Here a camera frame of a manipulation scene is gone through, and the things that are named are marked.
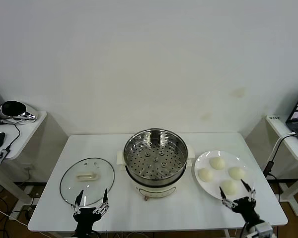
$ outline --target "white bun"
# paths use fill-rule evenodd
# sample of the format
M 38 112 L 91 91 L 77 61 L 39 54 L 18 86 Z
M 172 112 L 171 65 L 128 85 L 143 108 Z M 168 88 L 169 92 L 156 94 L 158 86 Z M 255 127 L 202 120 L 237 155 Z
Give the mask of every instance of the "white bun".
M 217 156 L 210 159 L 210 165 L 215 170 L 222 170 L 225 167 L 225 161 L 223 158 Z
M 234 180 L 240 180 L 245 178 L 245 171 L 241 167 L 232 167 L 228 170 L 229 176 Z
M 199 178 L 204 182 L 211 182 L 213 180 L 213 172 L 209 169 L 202 168 L 198 172 Z
M 221 182 L 221 188 L 225 195 L 235 195 L 237 193 L 237 185 L 233 180 L 224 180 Z

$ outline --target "power cord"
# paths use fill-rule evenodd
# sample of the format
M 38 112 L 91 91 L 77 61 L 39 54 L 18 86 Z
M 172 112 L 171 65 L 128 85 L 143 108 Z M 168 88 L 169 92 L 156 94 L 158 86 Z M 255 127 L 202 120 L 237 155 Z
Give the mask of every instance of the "power cord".
M 6 150 L 9 150 L 11 145 L 17 140 L 17 138 L 19 138 L 19 136 L 21 135 L 21 131 L 19 130 L 19 128 L 16 126 L 15 123 L 7 123 L 7 122 L 3 122 L 3 121 L 0 121 L 0 125 L 4 125 L 4 124 L 7 124 L 7 125 L 14 125 L 15 129 L 17 129 L 18 131 L 18 136 L 6 147 Z
M 270 156 L 268 157 L 268 163 L 265 167 L 265 169 L 263 170 L 263 174 L 265 176 L 265 178 L 269 175 L 269 173 L 272 171 L 272 168 L 274 166 L 274 159 L 277 155 L 277 152 L 278 152 L 278 149 L 279 147 L 281 146 L 283 140 L 285 140 L 286 138 L 288 137 L 291 137 L 291 136 L 297 136 L 295 132 L 292 132 L 292 133 L 288 133 L 288 134 L 285 134 L 283 136 L 281 136 L 280 138 L 278 138 L 278 140 L 276 141 L 276 144 L 273 148 L 273 151 L 272 153 L 270 154 Z
M 246 228 L 247 224 L 248 224 L 248 223 L 247 223 L 247 222 L 245 222 L 245 224 L 244 224 L 244 226 L 243 226 L 242 230 L 240 231 L 239 238 L 242 238 L 242 235 L 243 235 L 243 233 L 244 233 L 244 230 L 245 230 L 245 228 Z
M 29 208 L 32 208 L 32 205 L 33 205 L 33 203 L 34 203 L 34 197 L 31 196 L 31 198 L 32 198 L 32 202 L 31 202 Z M 29 208 L 28 208 L 27 210 L 25 210 L 25 218 L 26 218 L 28 221 L 30 221 L 30 218 L 28 218 L 28 211 L 29 211 Z M 8 222 L 8 217 L 6 218 L 6 220 L 5 220 L 5 222 L 4 222 L 3 230 L 6 230 L 6 229 L 5 229 L 5 226 L 7 225 L 7 222 Z
M 0 197 L 0 200 L 5 204 L 5 206 L 6 206 L 6 212 L 8 212 L 9 211 L 9 206 L 8 206 L 7 202 L 4 201 L 1 197 Z M 0 230 L 0 232 L 3 232 L 3 238 L 4 238 L 4 234 L 6 234 L 6 236 L 9 238 L 9 234 L 8 234 L 8 232 L 7 232 L 7 230 L 5 228 L 3 228 L 3 230 Z
M 4 214 L 4 215 L 5 215 L 5 216 L 7 216 L 7 217 L 10 217 L 11 219 L 13 219 L 13 220 L 15 220 L 15 221 L 19 222 L 19 223 L 20 223 L 20 224 L 22 224 L 22 225 L 24 225 L 24 226 L 28 227 L 26 224 L 24 224 L 24 223 L 20 222 L 18 219 L 15 219 L 14 217 L 12 217 L 12 216 L 9 216 L 9 215 L 7 215 L 6 213 L 4 213 L 4 212 L 2 212 L 2 211 L 0 211 L 0 213 Z M 42 235 L 44 235 L 44 236 L 46 236 L 46 237 L 52 238 L 52 237 L 50 237 L 50 236 L 48 236 L 48 235 L 46 235 L 46 234 L 43 234 L 43 233 L 41 233 L 41 234 L 42 234 Z
M 27 181 L 29 181 L 31 179 L 30 170 L 27 170 L 27 171 L 28 171 L 28 178 L 25 181 L 21 182 L 20 184 L 15 184 L 15 185 L 22 186 L 25 182 L 27 182 Z
M 276 181 L 278 181 L 278 179 L 271 173 L 268 174 L 269 176 L 272 176 Z M 277 183 L 278 186 L 278 202 L 280 204 L 280 187 L 279 187 L 279 183 Z M 277 227 L 277 238 L 278 238 L 278 233 L 279 233 L 279 227 Z
M 139 235 L 142 235 L 146 238 L 150 238 L 149 236 L 147 236 L 146 234 L 142 233 L 142 232 L 131 232 L 129 233 L 125 238 L 128 238 L 129 236 L 131 236 L 132 234 L 139 234 Z

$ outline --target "robotic arm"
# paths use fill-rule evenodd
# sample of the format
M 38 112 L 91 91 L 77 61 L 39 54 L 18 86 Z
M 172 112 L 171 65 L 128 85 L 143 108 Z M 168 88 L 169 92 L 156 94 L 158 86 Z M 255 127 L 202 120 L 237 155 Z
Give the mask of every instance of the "robotic arm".
M 104 193 L 103 202 L 98 208 L 97 207 L 78 208 L 78 206 L 80 205 L 81 199 L 83 197 L 83 192 L 84 190 L 82 190 L 79 193 L 79 195 L 76 197 L 74 205 L 72 205 L 74 209 L 73 217 L 75 221 L 77 221 L 77 227 L 73 237 L 90 238 L 90 235 L 92 233 L 98 234 L 97 232 L 92 230 L 93 224 L 99 221 L 109 208 L 107 189 L 105 190 L 105 193 Z
M 222 204 L 233 212 L 240 213 L 245 220 L 245 229 L 241 237 L 246 238 L 276 238 L 273 228 L 268 222 L 265 222 L 259 218 L 259 215 L 255 212 L 256 206 L 256 191 L 241 179 L 244 187 L 249 192 L 248 197 L 243 197 L 234 201 L 226 198 L 222 188 L 221 197 Z

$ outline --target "pot handle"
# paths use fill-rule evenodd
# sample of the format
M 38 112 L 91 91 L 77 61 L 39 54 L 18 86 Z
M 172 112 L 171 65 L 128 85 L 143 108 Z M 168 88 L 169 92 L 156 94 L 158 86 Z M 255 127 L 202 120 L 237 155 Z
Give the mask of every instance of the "pot handle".
M 123 165 L 123 166 L 126 165 L 125 160 L 124 160 L 123 151 L 121 151 L 121 150 L 119 150 L 117 152 L 117 164 L 118 165 Z
M 191 145 L 187 145 L 187 149 L 188 149 L 187 166 L 192 167 L 192 160 L 195 159 L 195 153 Z

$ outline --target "stainless steel steamer basket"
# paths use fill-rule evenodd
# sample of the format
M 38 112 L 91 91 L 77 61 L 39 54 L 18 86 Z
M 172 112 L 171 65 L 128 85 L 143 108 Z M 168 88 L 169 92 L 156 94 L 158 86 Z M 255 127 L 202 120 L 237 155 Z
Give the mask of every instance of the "stainless steel steamer basket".
M 148 187 L 176 182 L 188 159 L 188 149 L 181 137 L 163 129 L 138 132 L 128 140 L 123 154 L 128 174 Z

